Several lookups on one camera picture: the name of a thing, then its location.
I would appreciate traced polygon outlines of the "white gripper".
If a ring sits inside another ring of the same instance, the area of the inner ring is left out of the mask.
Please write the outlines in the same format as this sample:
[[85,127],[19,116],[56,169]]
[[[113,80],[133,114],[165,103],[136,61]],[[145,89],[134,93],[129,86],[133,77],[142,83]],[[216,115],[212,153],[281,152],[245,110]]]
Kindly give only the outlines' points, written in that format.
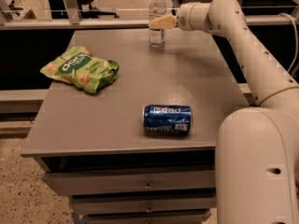
[[174,29],[177,24],[184,31],[208,32],[212,27],[209,18],[209,3],[182,4],[176,12],[176,17],[167,15],[149,22],[150,29]]

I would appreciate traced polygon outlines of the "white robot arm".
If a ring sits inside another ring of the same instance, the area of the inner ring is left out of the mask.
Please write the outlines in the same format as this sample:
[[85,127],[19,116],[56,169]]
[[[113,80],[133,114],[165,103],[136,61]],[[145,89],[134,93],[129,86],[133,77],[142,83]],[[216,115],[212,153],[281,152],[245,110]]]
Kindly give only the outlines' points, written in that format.
[[299,84],[247,26],[237,0],[182,5],[151,29],[226,38],[256,105],[229,115],[215,148],[218,224],[299,224]]

